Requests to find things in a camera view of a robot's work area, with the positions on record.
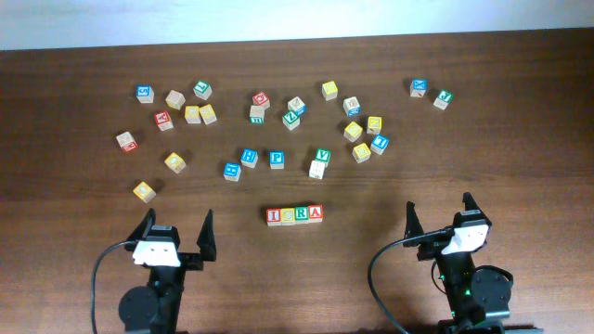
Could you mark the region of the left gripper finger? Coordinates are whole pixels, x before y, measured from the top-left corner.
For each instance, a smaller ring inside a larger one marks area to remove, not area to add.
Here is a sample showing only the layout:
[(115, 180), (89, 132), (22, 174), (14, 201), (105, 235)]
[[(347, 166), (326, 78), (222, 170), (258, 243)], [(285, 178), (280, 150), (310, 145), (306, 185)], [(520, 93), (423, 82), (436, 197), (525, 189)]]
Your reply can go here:
[(127, 238), (128, 241), (143, 240), (148, 235), (150, 229), (156, 222), (156, 213), (153, 208), (150, 208), (140, 224), (134, 229), (134, 231)]
[(216, 242), (213, 231), (213, 210), (210, 209), (202, 224), (197, 246), (200, 249), (202, 260), (215, 260), (217, 258)]

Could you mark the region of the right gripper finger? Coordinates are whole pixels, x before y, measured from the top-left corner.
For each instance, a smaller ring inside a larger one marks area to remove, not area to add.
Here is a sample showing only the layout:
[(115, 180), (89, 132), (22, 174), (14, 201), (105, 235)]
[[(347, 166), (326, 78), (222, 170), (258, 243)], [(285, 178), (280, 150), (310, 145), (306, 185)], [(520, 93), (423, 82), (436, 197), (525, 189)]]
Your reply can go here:
[(475, 202), (470, 192), (465, 192), (462, 197), (464, 203), (464, 211), (462, 214), (481, 214), (478, 204)]
[(415, 204), (412, 201), (407, 202), (406, 216), (405, 238), (423, 235), (424, 231), (416, 214)]

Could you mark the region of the red I block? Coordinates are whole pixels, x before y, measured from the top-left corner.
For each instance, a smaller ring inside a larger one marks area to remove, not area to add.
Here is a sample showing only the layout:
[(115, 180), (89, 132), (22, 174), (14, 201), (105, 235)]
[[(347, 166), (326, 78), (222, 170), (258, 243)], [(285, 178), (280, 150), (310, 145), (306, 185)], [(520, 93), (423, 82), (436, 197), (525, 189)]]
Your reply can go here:
[(265, 212), (265, 220), (268, 226), (282, 225), (280, 209), (267, 209)]

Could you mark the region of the yellow C block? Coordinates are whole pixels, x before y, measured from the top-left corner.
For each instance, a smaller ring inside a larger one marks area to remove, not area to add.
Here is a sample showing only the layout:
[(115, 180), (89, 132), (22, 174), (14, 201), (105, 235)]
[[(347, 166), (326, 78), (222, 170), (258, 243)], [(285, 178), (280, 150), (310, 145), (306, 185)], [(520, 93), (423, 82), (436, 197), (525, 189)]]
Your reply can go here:
[(280, 222), (282, 225), (295, 225), (295, 209), (294, 208), (282, 208), (280, 210)]

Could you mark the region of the red A block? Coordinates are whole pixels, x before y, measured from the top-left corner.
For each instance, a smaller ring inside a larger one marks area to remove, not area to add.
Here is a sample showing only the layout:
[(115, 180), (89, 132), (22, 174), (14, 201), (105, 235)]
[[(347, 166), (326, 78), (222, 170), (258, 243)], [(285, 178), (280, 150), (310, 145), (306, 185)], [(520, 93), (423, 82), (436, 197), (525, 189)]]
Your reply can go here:
[(308, 206), (308, 222), (321, 223), (324, 218), (324, 210), (321, 204), (309, 205)]

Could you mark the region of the green R block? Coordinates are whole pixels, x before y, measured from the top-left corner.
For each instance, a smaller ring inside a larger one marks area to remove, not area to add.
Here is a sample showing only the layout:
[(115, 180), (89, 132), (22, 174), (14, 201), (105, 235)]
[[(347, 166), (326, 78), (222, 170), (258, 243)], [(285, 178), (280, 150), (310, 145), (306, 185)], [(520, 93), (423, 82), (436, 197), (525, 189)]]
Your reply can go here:
[(309, 223), (309, 211), (307, 206), (295, 208), (295, 224), (302, 225)]

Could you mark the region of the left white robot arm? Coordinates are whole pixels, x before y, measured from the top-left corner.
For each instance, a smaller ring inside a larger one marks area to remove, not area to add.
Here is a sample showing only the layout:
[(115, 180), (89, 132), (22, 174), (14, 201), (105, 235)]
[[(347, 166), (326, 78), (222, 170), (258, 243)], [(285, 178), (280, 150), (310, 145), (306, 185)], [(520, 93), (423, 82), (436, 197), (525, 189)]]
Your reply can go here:
[(196, 244), (198, 252), (181, 252), (177, 228), (157, 225), (155, 210), (148, 210), (124, 246), (134, 264), (149, 270), (148, 283), (129, 289), (120, 300), (118, 313), (126, 333), (176, 333), (186, 273), (216, 260), (213, 212), (206, 214)]

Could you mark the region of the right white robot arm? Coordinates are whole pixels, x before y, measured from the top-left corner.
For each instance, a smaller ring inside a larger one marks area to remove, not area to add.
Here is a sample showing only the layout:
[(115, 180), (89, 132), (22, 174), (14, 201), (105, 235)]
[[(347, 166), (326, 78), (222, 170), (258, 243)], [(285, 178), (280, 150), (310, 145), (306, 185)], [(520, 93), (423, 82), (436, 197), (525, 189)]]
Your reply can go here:
[(419, 261), (433, 261), (452, 318), (438, 323), (440, 333), (502, 333), (501, 321), (510, 316), (513, 275), (493, 265), (476, 266), (472, 255), (486, 245), (491, 221), (468, 192), (464, 210), (453, 223), (424, 232), (413, 202), (407, 203), (404, 243), (418, 250)]

